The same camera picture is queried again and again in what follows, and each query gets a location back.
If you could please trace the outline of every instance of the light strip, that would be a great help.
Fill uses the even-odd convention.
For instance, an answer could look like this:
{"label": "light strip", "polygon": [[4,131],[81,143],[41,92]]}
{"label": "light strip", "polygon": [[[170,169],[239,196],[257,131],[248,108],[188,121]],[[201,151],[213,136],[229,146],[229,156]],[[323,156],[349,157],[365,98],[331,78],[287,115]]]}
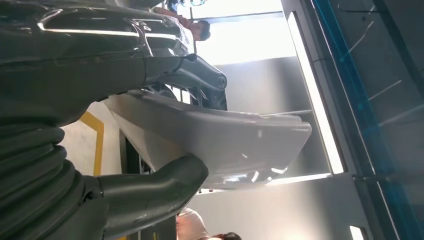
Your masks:
{"label": "light strip", "polygon": [[303,72],[303,76],[306,82],[312,107],[315,111],[316,119],[318,121],[319,129],[321,131],[322,139],[324,141],[325,149],[329,158],[331,169],[334,174],[341,174],[344,172],[342,161],[339,156],[339,152],[336,147],[333,134],[331,132],[330,124],[327,119],[326,111],[318,91],[318,86],[315,81],[314,74],[308,59],[308,55],[305,50],[305,45],[302,40],[299,26],[296,20],[295,14],[292,12],[288,17],[288,28],[290,29],[291,37],[293,38],[294,47],[297,52],[297,57],[300,62],[300,66]]}
{"label": "light strip", "polygon": [[325,178],[328,178],[329,176],[331,176],[331,173],[321,173],[321,174],[315,174],[315,175],[278,178],[278,179],[273,179],[272,181],[268,182],[266,185],[275,186],[275,185],[281,185],[281,184],[292,184],[292,183],[298,183],[298,182],[309,181],[309,180],[325,179]]}
{"label": "light strip", "polygon": [[350,233],[352,234],[353,240],[365,240],[362,229],[356,226],[350,226]]}
{"label": "light strip", "polygon": [[289,169],[289,167],[286,167],[284,169],[271,168],[271,171],[276,173],[276,174],[283,174],[287,171],[287,169]]}
{"label": "light strip", "polygon": [[252,177],[252,183],[256,182],[256,179],[258,179],[258,176],[259,176],[259,172],[258,171],[255,171],[254,172],[254,175]]}

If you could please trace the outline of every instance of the white wall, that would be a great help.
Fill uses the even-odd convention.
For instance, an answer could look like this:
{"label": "white wall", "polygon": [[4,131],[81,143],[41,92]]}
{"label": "white wall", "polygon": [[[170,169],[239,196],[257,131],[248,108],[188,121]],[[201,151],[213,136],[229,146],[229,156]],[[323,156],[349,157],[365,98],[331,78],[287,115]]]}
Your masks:
{"label": "white wall", "polygon": [[[103,102],[93,102],[87,110],[104,124],[101,174],[120,174],[121,155],[119,126]],[[81,121],[62,128],[65,137],[60,145],[67,151],[67,159],[84,175],[93,175],[96,131]]]}
{"label": "white wall", "polygon": [[243,240],[350,240],[350,225],[368,227],[348,175],[203,194],[188,207],[210,234],[235,232]]}

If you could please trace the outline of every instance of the man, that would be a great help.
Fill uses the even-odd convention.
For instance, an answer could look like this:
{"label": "man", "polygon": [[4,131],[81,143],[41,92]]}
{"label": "man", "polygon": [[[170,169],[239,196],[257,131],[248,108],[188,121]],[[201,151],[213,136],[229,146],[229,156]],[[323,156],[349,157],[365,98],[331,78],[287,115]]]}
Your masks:
{"label": "man", "polygon": [[153,12],[156,14],[177,18],[179,23],[184,28],[191,31],[191,33],[193,34],[193,39],[195,41],[205,41],[211,36],[211,25],[205,20],[200,20],[196,23],[193,23],[192,21],[188,20],[187,18],[184,18],[183,16],[177,15],[172,11],[160,7],[153,8]]}
{"label": "man", "polygon": [[202,217],[190,208],[184,208],[176,217],[178,240],[242,240],[234,232],[209,236]]}

